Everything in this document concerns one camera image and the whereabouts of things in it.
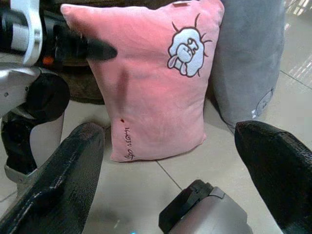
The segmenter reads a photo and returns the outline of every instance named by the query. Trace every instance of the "tile floor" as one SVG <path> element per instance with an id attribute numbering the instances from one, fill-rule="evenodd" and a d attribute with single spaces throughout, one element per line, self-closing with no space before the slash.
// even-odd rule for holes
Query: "tile floor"
<path id="1" fill-rule="evenodd" d="M 312 0 L 286 0 L 286 44 L 276 93 L 260 118 L 290 131 L 312 149 Z M 0 61 L 12 58 L 0 55 Z M 206 100 L 208 140 L 188 155 L 152 162 L 111 162 L 107 134 L 100 181 L 84 234 L 157 234 L 159 212 L 193 180 L 223 189 L 247 213 L 255 234 L 281 231 L 254 187 L 240 160 L 234 138 Z M 103 106 L 70 102 L 65 115 L 65 138 L 80 123 L 103 126 L 109 119 Z M 6 155 L 0 143 L 0 216 L 16 196 L 15 184 L 5 176 Z"/>

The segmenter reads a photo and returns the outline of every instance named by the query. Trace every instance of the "cartoon sheep embroidery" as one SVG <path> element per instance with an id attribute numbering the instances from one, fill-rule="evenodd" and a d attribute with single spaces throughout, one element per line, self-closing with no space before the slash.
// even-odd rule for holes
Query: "cartoon sheep embroidery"
<path id="1" fill-rule="evenodd" d="M 193 77 L 199 74 L 199 70 L 203 66 L 205 54 L 205 43 L 212 42 L 211 40 L 202 41 L 206 35 L 200 35 L 197 27 L 197 20 L 200 14 L 195 19 L 194 27 L 184 27 L 180 30 L 172 22 L 176 31 L 172 38 L 172 44 L 169 47 L 170 58 L 168 67 L 176 68 L 180 74 L 187 77 Z"/>

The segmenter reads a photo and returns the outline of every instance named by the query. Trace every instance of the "metal bracket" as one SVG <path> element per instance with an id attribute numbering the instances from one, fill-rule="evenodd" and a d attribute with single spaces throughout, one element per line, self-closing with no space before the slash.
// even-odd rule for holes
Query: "metal bracket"
<path id="1" fill-rule="evenodd" d="M 27 19 L 29 42 L 23 56 L 23 64 L 28 66 L 38 61 L 42 49 L 43 33 L 39 6 L 40 0 L 11 0 L 11 9 L 22 12 Z"/>

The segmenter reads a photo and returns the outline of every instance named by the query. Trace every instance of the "pink pillow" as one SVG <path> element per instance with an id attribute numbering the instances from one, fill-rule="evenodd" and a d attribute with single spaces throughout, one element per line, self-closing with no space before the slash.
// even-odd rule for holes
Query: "pink pillow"
<path id="1" fill-rule="evenodd" d="M 205 140 L 203 104 L 224 13 L 220 0 L 157 10 L 65 4 L 61 11 L 72 29 L 118 50 L 110 61 L 89 61 L 112 121 L 112 160 L 166 158 Z"/>

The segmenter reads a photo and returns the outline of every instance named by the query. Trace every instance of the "orange light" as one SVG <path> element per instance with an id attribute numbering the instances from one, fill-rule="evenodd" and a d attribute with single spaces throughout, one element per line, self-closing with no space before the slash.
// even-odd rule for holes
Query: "orange light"
<path id="1" fill-rule="evenodd" d="M 42 60 L 42 63 L 43 63 L 44 65 L 47 65 L 47 66 L 52 65 L 53 62 L 54 62 L 54 58 L 51 57 L 51 56 L 46 56 L 46 57 L 44 57 L 43 60 Z"/>

